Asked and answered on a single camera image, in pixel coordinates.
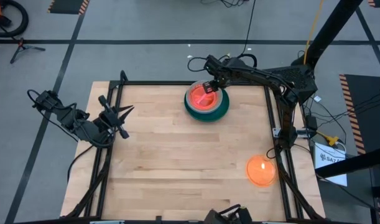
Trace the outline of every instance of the grey floor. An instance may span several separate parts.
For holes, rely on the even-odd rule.
[[[0,223],[6,220],[41,123],[41,116],[30,107],[27,89],[52,89],[62,72],[65,75],[60,98],[67,103],[76,101],[79,108],[85,108],[91,83],[116,80],[122,69],[130,80],[206,79],[209,77],[205,72],[187,70],[189,55],[237,55],[243,49],[242,44],[76,44],[72,54],[68,54],[70,60],[65,71],[61,69],[63,59],[79,16],[47,14],[51,0],[19,2],[30,17],[23,35],[26,39],[67,41],[37,44],[47,50],[25,52],[14,65],[9,61],[16,46],[0,44]],[[337,2],[325,1],[315,34]],[[91,0],[77,38],[243,40],[251,3],[227,9],[218,2],[202,5],[199,0]],[[257,0],[249,39],[307,40],[318,4],[317,0]],[[360,8],[374,38],[380,40],[380,9],[371,8],[366,1]],[[6,14],[14,17],[14,11],[9,9]],[[368,40],[356,14],[335,40]],[[248,45],[247,49],[258,57],[259,68],[270,68],[288,65],[304,45]],[[317,94],[333,114],[346,110],[338,77],[341,73],[380,77],[380,64],[372,46],[331,45],[317,64]],[[313,110],[324,113],[317,104],[313,105]],[[348,152],[355,155],[350,122],[343,118],[340,123],[348,133]],[[335,124],[322,126],[321,130],[344,137]],[[58,218],[67,186],[66,173],[75,148],[75,142],[59,129],[47,126],[15,222]],[[372,203],[368,178],[368,172],[352,174],[348,189]],[[335,186],[321,183],[320,190],[327,217],[345,222],[370,222],[369,209]]]

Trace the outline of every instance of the wooden tabletop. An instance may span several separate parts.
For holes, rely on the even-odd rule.
[[[204,220],[212,208],[218,211],[240,203],[248,207],[255,221],[284,221],[279,181],[270,187],[256,187],[245,174],[249,158],[265,155],[273,147],[263,87],[227,88],[229,111],[215,123],[202,123],[188,115],[183,105],[187,89],[124,86],[121,106],[134,105],[135,109],[124,125],[130,138],[118,135],[114,143],[102,218],[155,220],[162,215],[163,220]],[[107,92],[108,82],[93,83],[87,106],[90,119],[101,111],[98,97]],[[303,127],[299,108],[295,126]],[[308,148],[306,140],[296,143]],[[88,146],[79,142],[76,155]],[[95,152],[92,149],[73,166],[62,215],[87,191]],[[294,146],[292,158],[299,190],[317,213],[325,216],[310,154]],[[296,217],[289,188],[288,192]]]

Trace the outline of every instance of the yellow cable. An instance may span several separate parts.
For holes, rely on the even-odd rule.
[[[308,35],[308,40],[307,40],[307,43],[306,43],[306,48],[304,50],[304,59],[303,59],[303,64],[304,65],[306,64],[308,45],[309,45],[310,40],[312,38],[312,35],[313,35],[313,32],[314,32],[314,28],[315,28],[315,24],[317,23],[318,17],[320,16],[320,12],[322,10],[322,4],[323,4],[323,2],[324,2],[324,0],[321,0],[321,2],[320,2],[320,8],[318,9],[317,14],[315,15],[315,18],[314,18],[312,30],[310,31],[310,34]]]

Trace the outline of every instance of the green bowl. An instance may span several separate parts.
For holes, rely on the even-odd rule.
[[[189,105],[187,104],[187,101],[185,100],[187,93],[184,96],[185,109],[187,109],[187,111],[190,113],[191,117],[193,117],[194,119],[197,119],[199,121],[203,121],[203,122],[218,121],[220,118],[222,118],[227,113],[228,108],[229,108],[228,94],[227,94],[226,90],[222,90],[222,92],[223,92],[223,99],[221,101],[220,106],[211,113],[207,113],[207,114],[197,113],[196,111],[192,110],[191,107],[189,107]]]

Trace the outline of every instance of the tripod stand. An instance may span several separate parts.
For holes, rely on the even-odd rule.
[[[8,31],[2,25],[0,25],[0,28],[3,30],[3,32],[8,33]],[[35,50],[41,50],[41,51],[45,51],[46,50],[45,48],[42,48],[42,47],[34,47],[34,46],[31,46],[31,45],[24,45],[24,38],[22,38],[22,37],[19,40],[17,40],[13,36],[11,38],[13,40],[18,41],[17,50],[16,50],[16,52],[14,52],[14,55],[13,55],[13,57],[10,60],[11,64],[13,64],[16,61],[16,57],[17,57],[17,55],[18,55],[19,52],[22,52],[22,51],[25,51],[25,50],[28,50],[28,49],[35,49]]]

